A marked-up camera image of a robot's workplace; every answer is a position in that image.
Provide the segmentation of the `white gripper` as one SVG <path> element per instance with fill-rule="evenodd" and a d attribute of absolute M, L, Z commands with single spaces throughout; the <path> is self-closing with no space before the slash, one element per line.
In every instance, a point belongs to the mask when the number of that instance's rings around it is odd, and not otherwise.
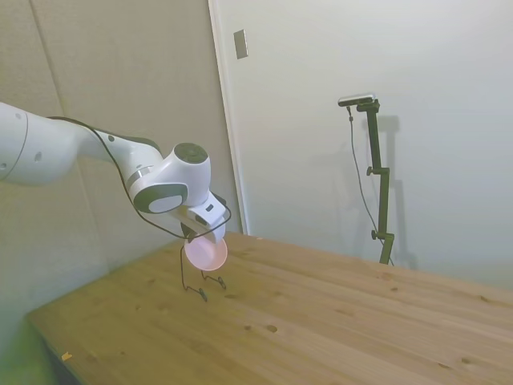
<path fill-rule="evenodd" d="M 210 192 L 207 200 L 197 206 L 181 205 L 174 210 L 185 241 L 205 238 L 213 244 L 224 240 L 227 209 L 223 199 Z"/>

